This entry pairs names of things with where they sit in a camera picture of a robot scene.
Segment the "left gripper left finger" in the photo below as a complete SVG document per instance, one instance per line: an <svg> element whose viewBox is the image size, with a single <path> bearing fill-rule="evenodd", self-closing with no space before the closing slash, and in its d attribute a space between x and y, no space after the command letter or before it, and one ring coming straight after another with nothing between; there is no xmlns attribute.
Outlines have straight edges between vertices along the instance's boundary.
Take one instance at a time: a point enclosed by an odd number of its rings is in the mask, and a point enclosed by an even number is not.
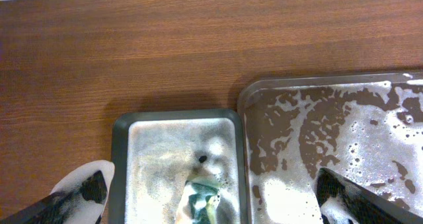
<svg viewBox="0 0 423 224"><path fill-rule="evenodd" d="M99 224L115 165L106 160L86 163L62 178L50 194L18 211L2 224Z"/></svg>

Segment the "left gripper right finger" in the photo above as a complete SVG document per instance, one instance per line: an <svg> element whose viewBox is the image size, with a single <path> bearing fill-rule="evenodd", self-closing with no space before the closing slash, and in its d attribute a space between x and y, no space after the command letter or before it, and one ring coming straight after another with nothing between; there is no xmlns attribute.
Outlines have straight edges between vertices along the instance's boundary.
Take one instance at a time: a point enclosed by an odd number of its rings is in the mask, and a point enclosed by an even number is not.
<svg viewBox="0 0 423 224"><path fill-rule="evenodd" d="M330 223L421 223L415 215L328 169L321 168L315 196L324 224Z"/></svg>

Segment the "green yellow sponge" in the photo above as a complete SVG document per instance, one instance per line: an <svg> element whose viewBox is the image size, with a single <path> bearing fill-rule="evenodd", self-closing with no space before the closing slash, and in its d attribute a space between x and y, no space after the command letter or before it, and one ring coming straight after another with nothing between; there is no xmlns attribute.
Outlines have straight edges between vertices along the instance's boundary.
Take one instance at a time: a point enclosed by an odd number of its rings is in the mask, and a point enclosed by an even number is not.
<svg viewBox="0 0 423 224"><path fill-rule="evenodd" d="M184 184L175 223L216 224L220 183L213 176L194 176Z"/></svg>

